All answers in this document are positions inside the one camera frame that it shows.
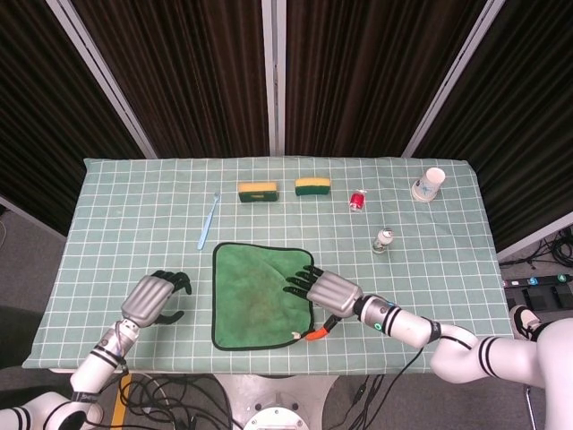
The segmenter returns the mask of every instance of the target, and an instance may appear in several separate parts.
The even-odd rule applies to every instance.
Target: white cup
[[[412,185],[412,197],[418,202],[431,202],[436,197],[440,190],[440,185],[445,179],[446,174],[441,168],[429,168]]]

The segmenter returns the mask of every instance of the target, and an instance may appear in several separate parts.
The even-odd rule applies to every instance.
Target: green towel
[[[313,264],[303,249],[222,243],[213,251],[211,337],[223,350],[281,348],[313,328],[312,304],[286,294],[286,277]]]

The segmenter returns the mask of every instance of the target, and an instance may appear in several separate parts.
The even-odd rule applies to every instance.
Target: dark curtain
[[[286,153],[400,156],[484,0],[286,2]]]
[[[73,0],[162,158],[269,154],[260,0]]]
[[[506,2],[415,152],[470,162],[498,251],[573,211],[571,17]]]
[[[65,235],[82,159],[141,152],[46,3],[0,11],[0,195]]]

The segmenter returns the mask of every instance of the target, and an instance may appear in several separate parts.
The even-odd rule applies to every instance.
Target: sponge
[[[296,195],[330,193],[329,177],[299,177],[295,180]]]
[[[276,182],[240,182],[237,189],[239,199],[243,203],[276,202],[278,200]]]

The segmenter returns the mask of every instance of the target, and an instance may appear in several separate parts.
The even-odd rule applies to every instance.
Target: grid tablecloth
[[[194,373],[374,374],[399,370],[415,350],[355,318],[325,339],[272,350],[226,352],[211,343],[212,251],[217,243],[301,247],[316,264],[404,309],[477,335],[510,335],[491,231],[474,171],[442,159],[86,159],[87,175],[54,290],[25,367],[76,368],[146,274],[184,271],[190,297],[171,326],[141,331],[131,369]],[[447,175],[436,200],[415,202],[412,183],[428,167]],[[300,176],[331,178],[330,195],[295,195]],[[276,181],[279,200],[240,203],[239,181]],[[350,194],[367,191],[363,212]],[[221,201],[208,241],[197,241],[213,194]],[[371,252],[381,228],[396,238]],[[316,326],[325,313],[315,307]],[[429,371],[435,342],[410,367]]]

